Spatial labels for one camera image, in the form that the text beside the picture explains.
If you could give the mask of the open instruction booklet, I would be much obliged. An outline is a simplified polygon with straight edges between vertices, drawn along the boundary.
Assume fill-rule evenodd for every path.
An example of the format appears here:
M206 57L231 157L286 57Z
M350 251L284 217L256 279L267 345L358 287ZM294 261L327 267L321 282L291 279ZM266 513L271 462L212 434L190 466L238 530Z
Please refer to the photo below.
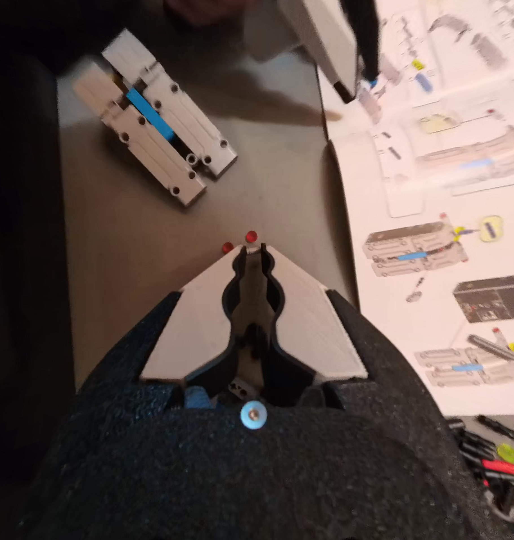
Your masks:
M319 70L362 314L444 415L514 415L514 1L378 1L380 76Z

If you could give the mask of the person's left hand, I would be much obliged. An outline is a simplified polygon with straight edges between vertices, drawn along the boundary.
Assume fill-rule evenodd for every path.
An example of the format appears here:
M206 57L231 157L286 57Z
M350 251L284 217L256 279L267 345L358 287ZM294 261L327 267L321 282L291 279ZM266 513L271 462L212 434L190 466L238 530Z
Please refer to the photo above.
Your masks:
M164 1L164 7L189 25L200 28L232 19L255 1Z

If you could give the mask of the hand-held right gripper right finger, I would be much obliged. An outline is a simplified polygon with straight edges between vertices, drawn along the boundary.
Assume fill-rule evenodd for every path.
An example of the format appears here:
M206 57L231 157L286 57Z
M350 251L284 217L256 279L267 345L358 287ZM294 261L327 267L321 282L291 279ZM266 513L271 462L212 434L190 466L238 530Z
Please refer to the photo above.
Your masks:
M272 346L315 380L366 379L368 372L325 285L276 248L261 245Z

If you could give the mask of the pile of toy bricks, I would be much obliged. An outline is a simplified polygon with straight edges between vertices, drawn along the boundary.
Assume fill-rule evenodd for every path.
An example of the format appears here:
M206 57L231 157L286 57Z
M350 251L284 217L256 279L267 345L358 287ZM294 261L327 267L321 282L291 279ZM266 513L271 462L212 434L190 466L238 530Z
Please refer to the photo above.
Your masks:
M463 461L483 488L487 506L514 533L514 448L469 430L458 417L446 422Z

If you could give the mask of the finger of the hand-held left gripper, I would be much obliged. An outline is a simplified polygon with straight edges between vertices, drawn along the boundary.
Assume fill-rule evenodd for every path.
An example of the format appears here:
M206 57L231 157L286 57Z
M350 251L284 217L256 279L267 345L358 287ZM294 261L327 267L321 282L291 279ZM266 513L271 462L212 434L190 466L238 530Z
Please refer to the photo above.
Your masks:
M281 15L328 82L349 104L356 98L359 53L340 1L278 1Z
M380 74L380 20L375 1L341 1L363 61L363 77L375 85Z

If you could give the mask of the grey blue toy assembly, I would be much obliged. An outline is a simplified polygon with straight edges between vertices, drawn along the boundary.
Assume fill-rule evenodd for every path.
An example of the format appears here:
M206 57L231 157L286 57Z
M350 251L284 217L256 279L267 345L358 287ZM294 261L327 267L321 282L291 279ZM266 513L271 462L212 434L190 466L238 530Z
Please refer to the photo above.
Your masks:
M235 163L238 155L228 140L129 30L121 31L102 56L215 178Z

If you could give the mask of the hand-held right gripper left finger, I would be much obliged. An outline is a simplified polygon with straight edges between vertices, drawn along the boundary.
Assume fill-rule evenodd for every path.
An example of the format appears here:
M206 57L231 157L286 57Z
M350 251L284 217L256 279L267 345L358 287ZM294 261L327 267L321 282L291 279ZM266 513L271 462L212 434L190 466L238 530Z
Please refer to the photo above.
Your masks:
M245 247L234 247L182 287L139 376L141 381L189 382L227 349L232 323L223 295L236 278L236 259L245 255Z

